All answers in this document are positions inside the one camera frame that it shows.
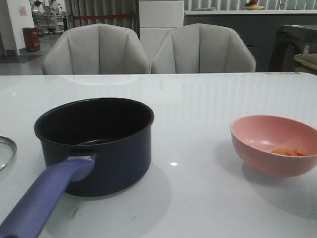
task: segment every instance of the trash bin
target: trash bin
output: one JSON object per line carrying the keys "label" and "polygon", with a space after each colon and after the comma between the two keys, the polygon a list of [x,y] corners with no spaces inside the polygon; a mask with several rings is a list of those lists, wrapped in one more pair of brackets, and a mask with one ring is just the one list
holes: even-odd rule
{"label": "trash bin", "polygon": [[38,31],[35,27],[24,27],[23,36],[27,52],[35,52],[41,49]]}

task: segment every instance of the purple handle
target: purple handle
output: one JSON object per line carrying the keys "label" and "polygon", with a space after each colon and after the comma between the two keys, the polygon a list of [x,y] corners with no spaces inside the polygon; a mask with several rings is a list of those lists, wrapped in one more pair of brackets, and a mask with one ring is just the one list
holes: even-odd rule
{"label": "purple handle", "polygon": [[36,238],[40,235],[70,182],[84,179],[95,161],[70,157],[44,170],[0,225],[0,238]]}

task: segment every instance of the pink bowl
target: pink bowl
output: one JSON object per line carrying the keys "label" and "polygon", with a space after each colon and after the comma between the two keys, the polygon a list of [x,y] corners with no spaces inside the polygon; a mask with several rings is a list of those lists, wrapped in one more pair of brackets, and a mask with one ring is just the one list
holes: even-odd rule
{"label": "pink bowl", "polygon": [[[294,177],[317,165],[317,130],[304,123],[276,116],[247,116],[235,120],[230,129],[240,158],[264,174]],[[300,148],[308,155],[274,154],[274,147]]]}

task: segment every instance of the table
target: table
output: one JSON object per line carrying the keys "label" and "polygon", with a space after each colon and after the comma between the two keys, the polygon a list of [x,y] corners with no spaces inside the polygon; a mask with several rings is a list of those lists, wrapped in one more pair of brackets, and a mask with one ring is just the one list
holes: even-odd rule
{"label": "table", "polygon": [[315,238],[317,169],[262,175],[231,144],[241,116],[278,115],[317,127],[317,77],[306,73],[0,76],[0,135],[17,144],[0,181],[0,221],[45,169],[35,120],[58,105],[131,98],[155,113],[152,164],[117,194],[63,195],[41,238]]}

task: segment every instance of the saucepan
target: saucepan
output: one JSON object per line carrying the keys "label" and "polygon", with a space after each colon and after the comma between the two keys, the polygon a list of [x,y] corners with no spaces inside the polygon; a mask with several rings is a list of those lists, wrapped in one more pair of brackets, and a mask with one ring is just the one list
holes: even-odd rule
{"label": "saucepan", "polygon": [[34,125],[47,168],[0,225],[0,238],[38,237],[66,192],[104,196],[135,184],[151,163],[153,111],[124,98],[58,106]]}

